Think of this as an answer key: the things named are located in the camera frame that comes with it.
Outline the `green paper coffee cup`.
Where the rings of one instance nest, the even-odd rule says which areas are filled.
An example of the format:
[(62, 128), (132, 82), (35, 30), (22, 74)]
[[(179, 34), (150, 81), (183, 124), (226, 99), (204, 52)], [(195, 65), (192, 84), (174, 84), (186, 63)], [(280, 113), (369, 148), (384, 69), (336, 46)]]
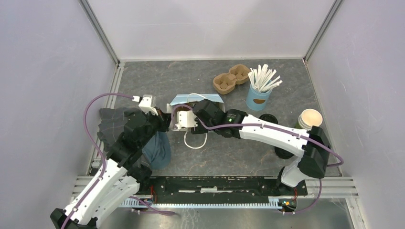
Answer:
[(272, 114), (262, 114), (260, 115), (259, 119), (273, 124), (278, 124), (277, 118)]

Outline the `light blue paper bag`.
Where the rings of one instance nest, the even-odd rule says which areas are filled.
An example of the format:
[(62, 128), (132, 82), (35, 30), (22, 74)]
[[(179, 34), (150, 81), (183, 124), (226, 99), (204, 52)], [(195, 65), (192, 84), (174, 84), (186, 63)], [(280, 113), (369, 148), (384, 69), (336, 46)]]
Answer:
[[(167, 104), (167, 113), (171, 115), (171, 123), (170, 123), (170, 130), (173, 130), (172, 121), (174, 119), (176, 109), (178, 107), (187, 107), (189, 108), (194, 115), (196, 116), (195, 121), (197, 122), (198, 126), (193, 128), (191, 131), (183, 131), (183, 141), (188, 148), (191, 149), (200, 149), (202, 148), (207, 141), (208, 136), (208, 129), (204, 127), (201, 123), (202, 118), (197, 117), (197, 112), (202, 110), (208, 110), (208, 108), (212, 107), (214, 111), (221, 110), (224, 111), (224, 101), (222, 100), (221, 96), (218, 94), (178, 94), (176, 95), (173, 100)], [(187, 143), (187, 134), (205, 134), (205, 139), (202, 145), (193, 147)]]

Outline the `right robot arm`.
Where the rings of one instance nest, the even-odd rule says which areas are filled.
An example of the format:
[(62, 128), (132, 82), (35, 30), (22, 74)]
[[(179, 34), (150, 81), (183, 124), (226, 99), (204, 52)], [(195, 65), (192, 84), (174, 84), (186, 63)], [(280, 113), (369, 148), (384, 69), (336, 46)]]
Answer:
[(295, 161), (284, 167), (279, 175), (282, 184), (296, 187), (309, 177), (325, 177), (331, 146), (322, 128), (296, 129), (267, 122), (246, 112), (223, 111), (208, 99), (192, 107), (193, 114), (208, 131), (226, 138), (254, 140), (285, 150)]

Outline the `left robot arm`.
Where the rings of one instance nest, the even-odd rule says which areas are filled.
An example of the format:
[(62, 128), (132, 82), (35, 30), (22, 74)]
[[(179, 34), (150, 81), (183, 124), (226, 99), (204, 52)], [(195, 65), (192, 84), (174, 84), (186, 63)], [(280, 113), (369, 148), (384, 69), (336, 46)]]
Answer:
[(107, 151), (105, 164), (64, 209), (50, 215), (57, 229), (97, 229), (124, 200), (149, 188), (153, 170), (171, 160), (167, 136), (171, 116), (135, 109), (127, 114), (123, 132)]

